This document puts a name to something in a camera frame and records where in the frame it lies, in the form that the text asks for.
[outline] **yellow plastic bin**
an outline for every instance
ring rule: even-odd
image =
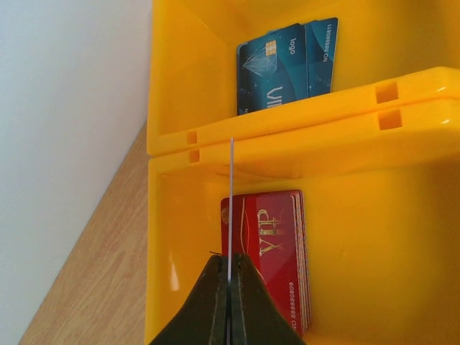
[[[417,72],[437,66],[460,68],[459,1],[153,2],[151,155],[443,98],[446,94],[438,90],[446,85],[439,85],[439,70]],[[335,92],[236,117],[237,45],[271,29],[328,17],[339,18]],[[416,74],[398,78],[409,73]]]
[[[434,99],[235,142],[235,193],[303,191],[308,345],[460,344],[459,114]],[[228,142],[150,161],[146,344],[221,250],[228,192]]]

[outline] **black clamp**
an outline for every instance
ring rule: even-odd
[[[176,316],[150,345],[304,345],[277,312],[251,261],[213,255]]]

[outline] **wooden surface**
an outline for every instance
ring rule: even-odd
[[[21,345],[143,344],[146,131],[139,133]]]

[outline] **blue card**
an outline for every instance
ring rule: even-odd
[[[337,18],[305,24],[309,97],[331,92],[338,25]]]
[[[238,115],[308,97],[305,26],[294,24],[238,47]]]

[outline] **red vip card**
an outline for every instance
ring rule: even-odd
[[[236,195],[233,253],[248,254],[281,315],[301,336],[310,324],[303,197],[299,190]],[[229,199],[221,202],[222,253],[229,248]]]

